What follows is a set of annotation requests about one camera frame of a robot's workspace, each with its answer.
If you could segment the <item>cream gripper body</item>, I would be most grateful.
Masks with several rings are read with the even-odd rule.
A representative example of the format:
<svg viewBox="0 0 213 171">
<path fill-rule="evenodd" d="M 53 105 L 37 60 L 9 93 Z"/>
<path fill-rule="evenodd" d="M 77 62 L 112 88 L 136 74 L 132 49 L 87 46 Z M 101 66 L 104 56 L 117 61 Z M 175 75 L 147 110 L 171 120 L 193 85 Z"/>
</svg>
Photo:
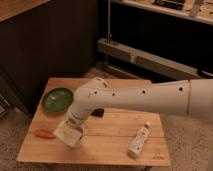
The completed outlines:
<svg viewBox="0 0 213 171">
<path fill-rule="evenodd" d="M 63 132 L 64 132 L 66 135 L 68 135 L 68 136 L 70 136 L 70 135 L 71 135 L 72 133 L 74 133 L 74 132 L 80 132 L 80 133 L 82 133 L 81 130 L 79 130 L 79 129 L 77 129 L 77 128 L 74 128 L 72 125 L 70 125 L 68 121 L 66 121 L 66 122 L 64 123 Z"/>
</svg>

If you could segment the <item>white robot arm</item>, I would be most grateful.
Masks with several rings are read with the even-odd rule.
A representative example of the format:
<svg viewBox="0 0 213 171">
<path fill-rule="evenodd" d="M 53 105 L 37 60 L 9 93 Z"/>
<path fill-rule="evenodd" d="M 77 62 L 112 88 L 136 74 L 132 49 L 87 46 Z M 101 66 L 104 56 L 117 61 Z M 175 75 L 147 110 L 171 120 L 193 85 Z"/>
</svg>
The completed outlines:
<svg viewBox="0 0 213 171">
<path fill-rule="evenodd" d="M 94 110 L 103 108 L 191 116 L 213 121 L 213 79 L 110 88 L 105 79 L 95 77 L 74 91 L 65 121 L 76 129 Z"/>
</svg>

